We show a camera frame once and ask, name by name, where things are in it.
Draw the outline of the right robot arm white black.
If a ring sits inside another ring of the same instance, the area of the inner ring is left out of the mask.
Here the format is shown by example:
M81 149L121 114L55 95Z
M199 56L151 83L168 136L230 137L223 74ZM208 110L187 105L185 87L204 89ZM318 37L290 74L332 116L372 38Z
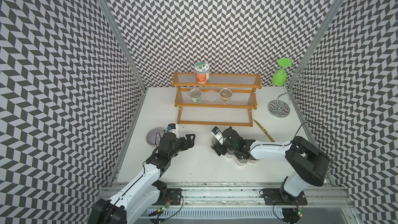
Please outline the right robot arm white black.
M218 156L229 154L241 164L271 159L291 165L294 172L284 179L279 189L262 190L266 205L276 202L293 205L299 200L306 205L304 190L309 186L321 187L324 184L330 158L301 136L295 136L290 142L270 143L245 140L232 127L224 131L214 127L211 132L216 140L211 148Z

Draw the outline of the green label seed cup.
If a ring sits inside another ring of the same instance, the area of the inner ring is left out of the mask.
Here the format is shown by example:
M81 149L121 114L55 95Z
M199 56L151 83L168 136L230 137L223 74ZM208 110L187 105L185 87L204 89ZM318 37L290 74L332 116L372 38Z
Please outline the green label seed cup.
M194 88L189 91L189 97L191 102L198 104L201 101L202 91L199 88Z

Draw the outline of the wooden two-tier shelf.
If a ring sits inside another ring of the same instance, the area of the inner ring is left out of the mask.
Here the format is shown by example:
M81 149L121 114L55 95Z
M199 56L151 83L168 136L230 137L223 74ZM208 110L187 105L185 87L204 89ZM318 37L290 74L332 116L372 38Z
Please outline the wooden two-tier shelf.
M178 124L224 125L252 127L252 112L257 109L256 91L262 88L260 74L210 74L207 84L198 84L193 73L175 72L172 86L176 87L175 106L178 108ZM202 91L198 104L191 102L189 91ZM220 100L220 90L233 92L229 103ZM205 93L214 90L218 98L211 102Z

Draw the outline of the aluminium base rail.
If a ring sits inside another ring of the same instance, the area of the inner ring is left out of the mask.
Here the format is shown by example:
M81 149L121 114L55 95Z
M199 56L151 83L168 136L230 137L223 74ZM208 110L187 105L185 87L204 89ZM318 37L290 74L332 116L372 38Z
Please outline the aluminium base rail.
M128 183L104 188L99 199L108 200ZM299 200L295 205L275 203L266 205L260 195L262 189L280 188L281 183L167 183L168 189L181 189L179 205L170 205L160 216L149 214L162 206L152 205L138 219L144 218L153 224L174 223L179 219L265 219L272 218L285 224L305 221L305 214L317 218L317 223L359 224L354 206L347 192L337 186L325 184L309 186L304 190L307 204Z

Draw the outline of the green plastic wine glass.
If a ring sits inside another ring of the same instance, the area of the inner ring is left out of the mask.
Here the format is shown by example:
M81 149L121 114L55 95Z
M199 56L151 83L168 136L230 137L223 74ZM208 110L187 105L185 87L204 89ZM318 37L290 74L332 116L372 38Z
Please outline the green plastic wine glass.
M288 58L280 58L277 61L279 68L274 73L272 83L274 86L283 86L287 80L286 68L292 65L292 61Z

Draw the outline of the tall seed jar orange label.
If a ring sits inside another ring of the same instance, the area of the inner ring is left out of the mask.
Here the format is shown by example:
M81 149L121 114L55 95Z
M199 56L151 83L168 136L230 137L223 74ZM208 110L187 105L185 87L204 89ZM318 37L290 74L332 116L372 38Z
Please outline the tall seed jar orange label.
M210 78L210 66L207 62L199 62L194 65L195 79L198 84L207 84Z

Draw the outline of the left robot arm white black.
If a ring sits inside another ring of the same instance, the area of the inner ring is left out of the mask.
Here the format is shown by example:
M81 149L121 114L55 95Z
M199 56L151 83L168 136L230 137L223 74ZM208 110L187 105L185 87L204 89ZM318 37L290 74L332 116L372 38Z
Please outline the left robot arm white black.
M192 148L195 134L179 138L176 131L165 132L151 156L143 162L141 172L108 200L99 199L92 207L89 224L133 224L152 205L162 207L150 213L160 216L170 205L179 204L180 190L167 189L160 180L179 152Z

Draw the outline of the lilac bowl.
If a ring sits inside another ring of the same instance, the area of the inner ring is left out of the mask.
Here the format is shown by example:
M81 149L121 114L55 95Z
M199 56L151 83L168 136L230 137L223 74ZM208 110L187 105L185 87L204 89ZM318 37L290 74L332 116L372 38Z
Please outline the lilac bowl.
M158 147L160 144L160 139L162 138L164 129L155 128L150 130L146 135L146 142L152 147Z

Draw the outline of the clear plastic lid on shelf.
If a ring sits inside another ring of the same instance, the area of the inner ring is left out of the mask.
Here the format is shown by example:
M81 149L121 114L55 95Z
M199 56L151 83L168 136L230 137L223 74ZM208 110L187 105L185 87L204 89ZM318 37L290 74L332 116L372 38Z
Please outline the clear plastic lid on shelf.
M206 100L213 102L218 98L218 93L214 90L208 90L205 93L205 98Z

